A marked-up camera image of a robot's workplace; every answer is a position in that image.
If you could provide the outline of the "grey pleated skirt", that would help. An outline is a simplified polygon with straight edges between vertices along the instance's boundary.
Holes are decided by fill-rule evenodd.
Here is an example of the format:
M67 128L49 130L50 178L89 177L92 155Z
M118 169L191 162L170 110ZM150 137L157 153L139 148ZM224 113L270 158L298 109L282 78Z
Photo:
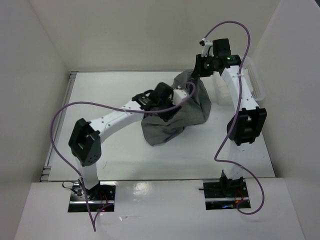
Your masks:
M191 93L193 87L186 82L193 82L195 93L181 106L181 109L168 121L157 115L144 115L141 128L144 139L150 146L163 145L181 134L185 128L204 124L211 111L212 102L207 89L200 78L192 78L192 69L185 70L173 79L172 86L181 86Z

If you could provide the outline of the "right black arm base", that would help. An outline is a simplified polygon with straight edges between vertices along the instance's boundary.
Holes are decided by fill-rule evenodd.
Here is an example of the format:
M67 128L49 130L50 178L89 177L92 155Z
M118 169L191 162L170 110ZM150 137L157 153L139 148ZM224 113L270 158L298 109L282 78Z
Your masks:
M250 209L250 198L246 182L243 181L240 187L223 191L219 180L204 180L203 186L198 190L204 193L206 210L231 210Z

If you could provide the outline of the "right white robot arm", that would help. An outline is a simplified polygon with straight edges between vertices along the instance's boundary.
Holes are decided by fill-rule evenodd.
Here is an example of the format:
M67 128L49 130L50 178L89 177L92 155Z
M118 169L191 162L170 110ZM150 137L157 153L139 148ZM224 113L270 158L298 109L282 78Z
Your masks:
M231 196L243 183L244 167L248 161L248 152L260 135L267 118L265 108L259 107L254 99L243 74L243 61L238 55L232 55L227 38L217 40L202 39L199 43L202 52L196 55L193 78L210 77L215 72L226 83L232 103L234 116L227 124L226 139L230 143L226 168L219 179L219 192Z

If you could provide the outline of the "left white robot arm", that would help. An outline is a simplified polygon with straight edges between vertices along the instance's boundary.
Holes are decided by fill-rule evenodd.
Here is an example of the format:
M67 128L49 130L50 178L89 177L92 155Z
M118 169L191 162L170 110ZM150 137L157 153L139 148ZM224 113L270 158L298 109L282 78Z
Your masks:
M77 170L80 172L81 193L88 200L93 200L100 193L100 181L97 174L97 161L102 156L102 143L111 135L143 119L147 111L172 110L157 113L161 120L168 121L181 107L188 97L183 89L172 88L164 82L154 90L147 90L135 95L121 107L121 111L113 111L105 116L86 121L79 119L72 130L68 145L72 155L77 158Z

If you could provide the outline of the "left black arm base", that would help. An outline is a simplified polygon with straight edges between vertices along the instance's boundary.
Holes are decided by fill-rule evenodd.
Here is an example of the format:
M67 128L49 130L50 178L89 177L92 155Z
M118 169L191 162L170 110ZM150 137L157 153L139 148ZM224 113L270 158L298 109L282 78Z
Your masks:
M68 204L69 213L87 212L85 193L79 182L63 181L61 186L70 191ZM101 181L97 190L91 192L88 198L88 205L91 212L113 212L115 209L116 182Z

